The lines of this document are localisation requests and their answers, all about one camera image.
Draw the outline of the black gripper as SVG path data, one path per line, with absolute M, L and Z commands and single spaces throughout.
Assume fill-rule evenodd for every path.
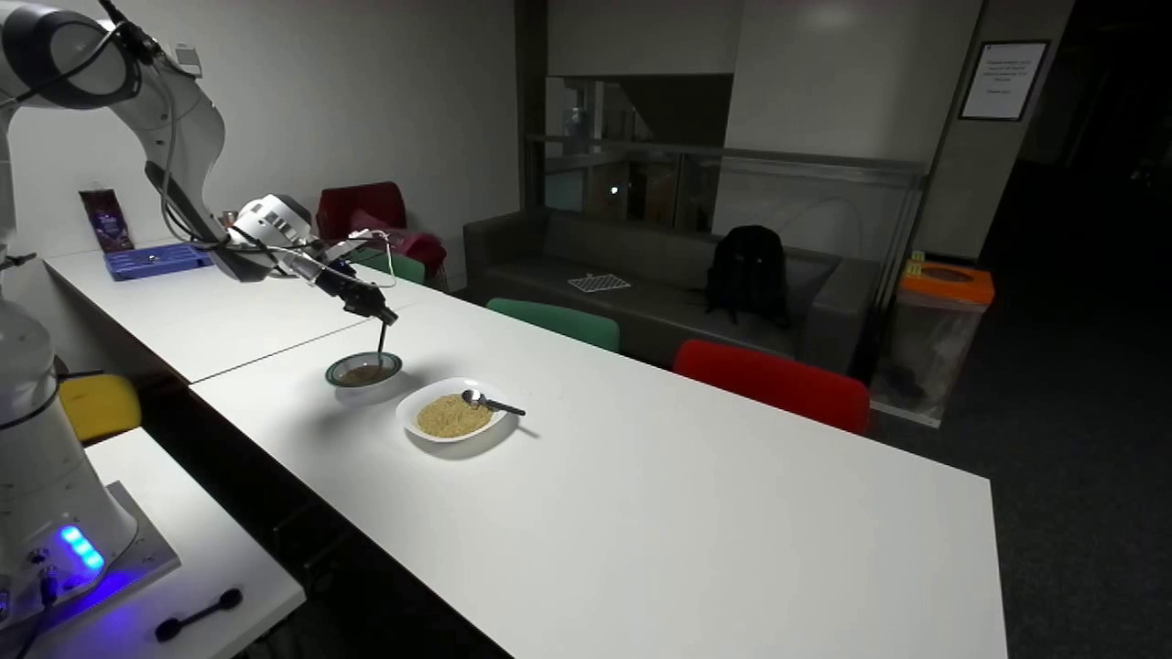
M 326 296 L 338 296 L 351 315 L 376 320 L 386 327 L 397 321 L 397 310 L 386 303 L 386 294 L 372 282 L 361 282 L 348 264 L 326 264 L 316 274 L 316 286 Z

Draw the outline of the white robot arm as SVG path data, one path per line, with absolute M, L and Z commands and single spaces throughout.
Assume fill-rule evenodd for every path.
M 303 278 L 358 320 L 397 321 L 386 294 L 361 282 L 343 252 L 317 249 L 292 230 L 301 209 L 265 193 L 257 211 L 222 224 L 204 204 L 204 178 L 227 144 L 222 112 L 138 21 L 98 0 L 102 20 L 73 9 L 4 4 L 4 116 L 25 105 L 111 110 L 141 148 L 141 177 L 161 198 L 161 215 L 203 249 L 227 278 Z

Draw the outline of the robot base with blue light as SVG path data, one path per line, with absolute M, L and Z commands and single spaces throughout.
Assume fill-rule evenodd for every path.
M 173 564 L 71 429 L 47 327 L 0 300 L 0 629 L 107 607 Z

